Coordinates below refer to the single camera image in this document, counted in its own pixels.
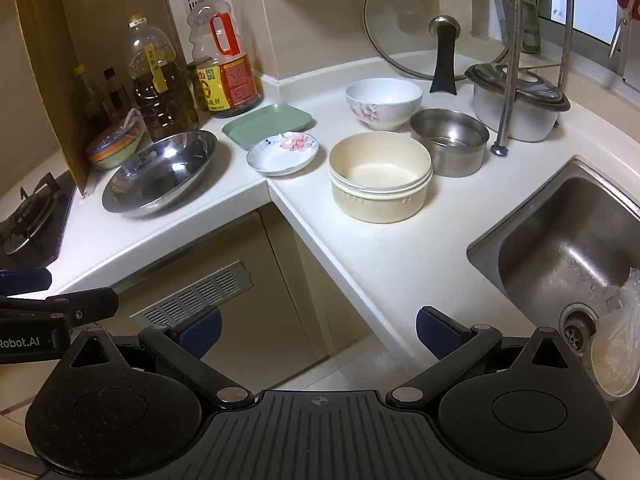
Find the paper label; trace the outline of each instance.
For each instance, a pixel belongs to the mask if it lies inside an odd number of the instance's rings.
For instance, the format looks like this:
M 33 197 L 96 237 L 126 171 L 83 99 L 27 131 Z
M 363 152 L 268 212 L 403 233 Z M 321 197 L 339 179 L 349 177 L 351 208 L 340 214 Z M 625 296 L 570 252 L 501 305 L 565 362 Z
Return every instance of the paper label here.
M 149 62 L 149 68 L 154 77 L 154 86 L 159 94 L 166 92 L 169 87 L 166 85 L 166 79 L 162 73 L 162 68 L 158 63 L 158 56 L 156 56 L 156 50 L 152 44 L 145 45 L 146 60 Z
M 207 108 L 212 112 L 230 110 L 257 96 L 247 56 L 221 66 L 199 68 L 197 73 Z

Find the metal screw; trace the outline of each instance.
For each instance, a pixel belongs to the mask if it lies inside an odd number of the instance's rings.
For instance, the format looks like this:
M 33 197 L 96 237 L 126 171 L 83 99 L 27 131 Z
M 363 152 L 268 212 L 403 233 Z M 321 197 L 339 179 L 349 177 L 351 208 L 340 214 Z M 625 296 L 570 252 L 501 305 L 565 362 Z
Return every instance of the metal screw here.
M 222 388 L 221 390 L 218 390 L 218 392 L 216 393 L 216 396 L 222 402 L 232 403 L 232 402 L 241 402 L 242 400 L 245 400 L 249 396 L 249 393 L 244 388 L 230 386 L 228 388 Z
M 398 402 L 417 402 L 422 398 L 422 392 L 418 388 L 404 386 L 393 390 L 391 396 Z

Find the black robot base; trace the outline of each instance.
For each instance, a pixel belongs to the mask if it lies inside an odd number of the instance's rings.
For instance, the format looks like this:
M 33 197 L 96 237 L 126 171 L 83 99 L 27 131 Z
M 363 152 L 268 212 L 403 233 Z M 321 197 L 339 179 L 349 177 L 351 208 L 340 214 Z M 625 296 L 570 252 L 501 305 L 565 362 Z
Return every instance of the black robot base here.
M 440 361 L 383 400 L 254 397 L 163 328 L 129 338 L 85 328 L 27 414 L 40 478 L 600 478 L 612 418 L 554 329 L 503 337 L 424 307 L 417 333 Z

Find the drying rack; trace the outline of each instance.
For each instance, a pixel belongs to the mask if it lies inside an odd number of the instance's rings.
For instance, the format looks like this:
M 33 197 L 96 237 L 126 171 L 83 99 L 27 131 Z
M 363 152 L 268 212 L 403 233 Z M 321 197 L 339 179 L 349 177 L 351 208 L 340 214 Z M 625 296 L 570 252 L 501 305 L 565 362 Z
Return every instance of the drying rack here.
M 516 98 L 518 71 L 520 69 L 520 53 L 522 51 L 522 7 L 523 0 L 511 0 L 513 12 L 511 13 L 511 37 L 509 45 L 509 59 L 507 64 L 507 79 L 504 88 L 504 105 L 498 127 L 498 136 L 491 152 L 494 155 L 506 156 L 509 150 L 506 147 L 513 106 Z M 558 88 L 562 92 L 566 89 L 566 79 L 569 71 L 569 58 L 574 34 L 574 7 L 575 0 L 566 0 L 566 24 L 564 26 L 564 41 L 562 45 L 562 57 L 560 60 L 560 72 L 558 76 Z

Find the white pot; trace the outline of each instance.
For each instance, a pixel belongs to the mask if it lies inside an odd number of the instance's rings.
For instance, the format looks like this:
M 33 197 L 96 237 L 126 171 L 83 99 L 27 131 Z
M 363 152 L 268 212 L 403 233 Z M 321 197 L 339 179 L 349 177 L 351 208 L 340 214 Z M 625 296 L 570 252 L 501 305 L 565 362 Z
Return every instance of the white pot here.
M 494 132 L 498 131 L 504 96 L 489 92 L 474 85 L 471 106 L 478 119 Z M 558 112 L 533 107 L 523 101 L 516 101 L 511 116 L 509 137 L 525 142 L 538 142 L 551 133 L 558 120 Z

